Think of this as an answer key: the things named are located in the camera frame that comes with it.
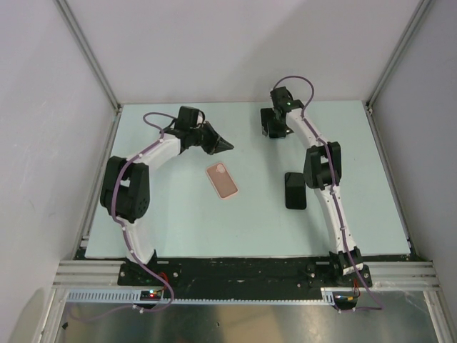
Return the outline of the pink phone case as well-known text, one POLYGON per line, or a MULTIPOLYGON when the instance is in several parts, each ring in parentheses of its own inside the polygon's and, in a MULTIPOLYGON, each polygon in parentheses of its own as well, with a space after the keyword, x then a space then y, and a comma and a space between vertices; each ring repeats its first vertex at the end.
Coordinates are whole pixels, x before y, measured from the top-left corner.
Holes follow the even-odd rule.
POLYGON ((228 199, 238 193, 238 187, 224 163, 209 166, 206 175, 220 199, 228 199))

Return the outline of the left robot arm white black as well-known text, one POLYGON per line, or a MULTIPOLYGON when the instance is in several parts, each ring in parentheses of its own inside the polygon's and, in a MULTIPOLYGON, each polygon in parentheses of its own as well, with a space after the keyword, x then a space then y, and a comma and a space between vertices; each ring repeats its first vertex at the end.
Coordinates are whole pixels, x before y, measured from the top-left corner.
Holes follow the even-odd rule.
POLYGON ((133 273, 135 279, 150 285, 157 280, 159 269, 150 262, 155 249, 139 222, 151 203, 151 173, 193 146, 214 155, 230 151, 234 145, 216 132, 202 110, 194 107, 181 106, 177 116, 150 111, 142 119, 158 129, 159 137, 131 156, 109 157, 100 204, 121 227, 127 258, 137 263, 133 273))

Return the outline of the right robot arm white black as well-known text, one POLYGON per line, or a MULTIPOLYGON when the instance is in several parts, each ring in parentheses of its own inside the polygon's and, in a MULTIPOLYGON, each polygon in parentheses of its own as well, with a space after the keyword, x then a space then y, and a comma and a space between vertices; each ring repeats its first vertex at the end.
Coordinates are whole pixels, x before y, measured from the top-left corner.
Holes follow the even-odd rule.
POLYGON ((364 264, 343 210, 341 145, 324 137, 306 113, 306 105, 286 87, 274 87, 270 96, 273 106, 261 110, 262 133, 270 139, 294 133, 306 149, 303 182, 321 205, 331 243, 330 278, 340 287, 347 286, 363 274, 364 264))

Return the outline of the black smartphone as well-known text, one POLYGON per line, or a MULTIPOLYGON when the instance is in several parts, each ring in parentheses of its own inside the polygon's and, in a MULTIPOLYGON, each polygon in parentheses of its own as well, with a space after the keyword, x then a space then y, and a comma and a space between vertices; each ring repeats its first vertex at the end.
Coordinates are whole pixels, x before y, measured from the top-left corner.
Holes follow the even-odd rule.
POLYGON ((289 133, 289 129, 273 129, 268 132, 268 137, 269 139, 285 139, 289 133))

